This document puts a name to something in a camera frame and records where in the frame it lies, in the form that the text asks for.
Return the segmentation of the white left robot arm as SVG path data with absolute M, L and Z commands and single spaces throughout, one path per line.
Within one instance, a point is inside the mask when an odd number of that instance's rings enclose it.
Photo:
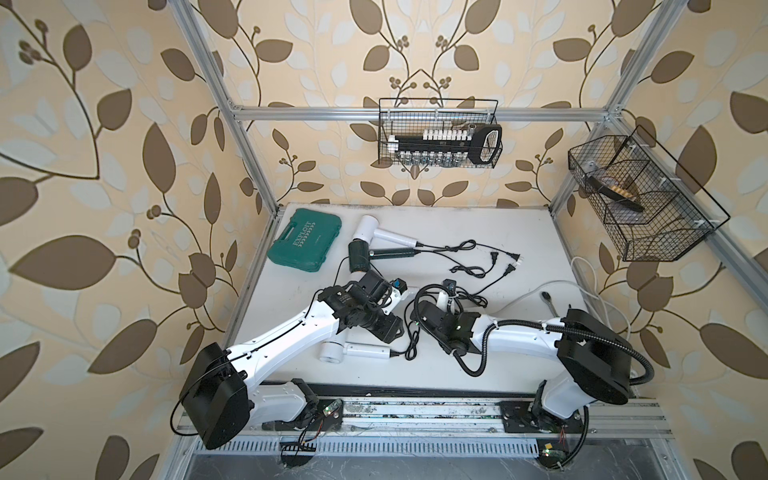
M 362 288 L 356 282 L 317 291 L 297 315 L 266 334 L 227 349 L 212 343 L 196 356 L 179 395 L 194 435 L 215 450 L 243 430 L 266 422 L 307 424 L 317 402 L 300 380 L 267 385 L 279 367 L 314 345 L 354 327 L 382 333 L 386 343 L 402 335 L 392 314 L 407 290 L 385 283 Z

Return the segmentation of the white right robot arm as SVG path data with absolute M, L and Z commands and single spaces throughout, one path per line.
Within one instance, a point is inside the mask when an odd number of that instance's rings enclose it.
M 532 402 L 518 414 L 520 423 L 540 431 L 560 429 L 575 414 L 585 422 L 589 405 L 597 401 L 624 405 L 633 386 L 655 377 L 653 365 L 643 354 L 581 309 L 533 321 L 452 313 L 418 300 L 410 319 L 472 378 L 485 373 L 495 351 L 559 361 L 563 371 L 541 380 Z

